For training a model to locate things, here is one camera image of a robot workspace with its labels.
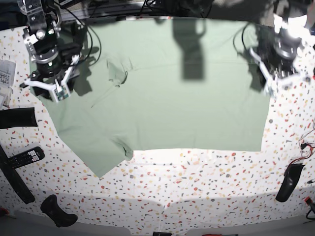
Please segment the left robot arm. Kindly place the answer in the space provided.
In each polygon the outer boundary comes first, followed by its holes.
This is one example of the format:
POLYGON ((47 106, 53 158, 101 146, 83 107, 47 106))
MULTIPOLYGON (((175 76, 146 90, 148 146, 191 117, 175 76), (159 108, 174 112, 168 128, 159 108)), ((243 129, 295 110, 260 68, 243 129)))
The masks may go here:
POLYGON ((283 13, 274 3, 273 28, 257 34, 258 45, 248 52, 258 66, 265 94, 277 97, 280 90, 315 75, 315 14, 313 0, 290 0, 283 13))

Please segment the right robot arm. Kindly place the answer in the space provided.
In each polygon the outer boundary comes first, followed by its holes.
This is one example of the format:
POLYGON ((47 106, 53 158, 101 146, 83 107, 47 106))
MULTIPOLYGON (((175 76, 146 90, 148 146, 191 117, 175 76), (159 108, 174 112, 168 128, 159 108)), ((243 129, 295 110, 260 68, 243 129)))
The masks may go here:
POLYGON ((60 102, 70 97, 69 85, 80 61, 86 28, 75 20, 67 32, 72 41, 63 43, 62 17, 52 0, 20 0, 18 5, 28 19, 23 40, 36 66, 20 88, 32 87, 35 95, 60 102))

